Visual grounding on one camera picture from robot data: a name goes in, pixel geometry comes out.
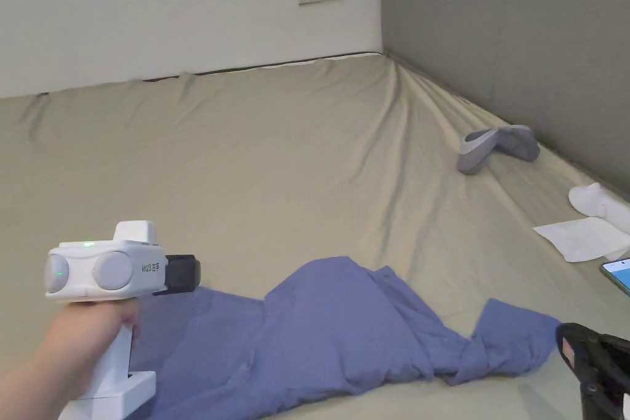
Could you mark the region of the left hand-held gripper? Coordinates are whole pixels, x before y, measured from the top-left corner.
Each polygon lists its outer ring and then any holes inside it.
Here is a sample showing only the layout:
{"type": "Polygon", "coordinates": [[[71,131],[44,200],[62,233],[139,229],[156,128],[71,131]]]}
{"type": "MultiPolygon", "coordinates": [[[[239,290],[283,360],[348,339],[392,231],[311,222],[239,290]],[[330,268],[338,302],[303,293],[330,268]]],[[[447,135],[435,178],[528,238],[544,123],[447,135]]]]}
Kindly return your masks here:
{"type": "MultiPolygon", "coordinates": [[[[194,291],[201,265],[193,255],[166,255],[152,221],[121,221],[110,240],[62,242],[48,255],[46,296],[102,303],[194,291]]],[[[132,329],[122,327],[100,359],[87,392],[61,419],[125,419],[156,393],[152,371],[130,370],[132,329]]]]}

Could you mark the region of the person's left hand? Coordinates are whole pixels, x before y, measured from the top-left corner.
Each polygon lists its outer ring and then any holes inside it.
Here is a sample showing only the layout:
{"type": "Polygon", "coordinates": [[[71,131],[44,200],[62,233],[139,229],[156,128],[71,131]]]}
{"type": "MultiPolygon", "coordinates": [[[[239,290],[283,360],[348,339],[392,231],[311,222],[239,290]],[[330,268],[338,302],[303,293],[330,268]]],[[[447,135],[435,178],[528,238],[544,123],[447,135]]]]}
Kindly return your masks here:
{"type": "Polygon", "coordinates": [[[48,331],[40,352],[56,377],[69,388],[70,399],[84,394],[96,367],[123,328],[131,345],[139,336],[140,303],[136,298],[65,306],[48,331]]]}

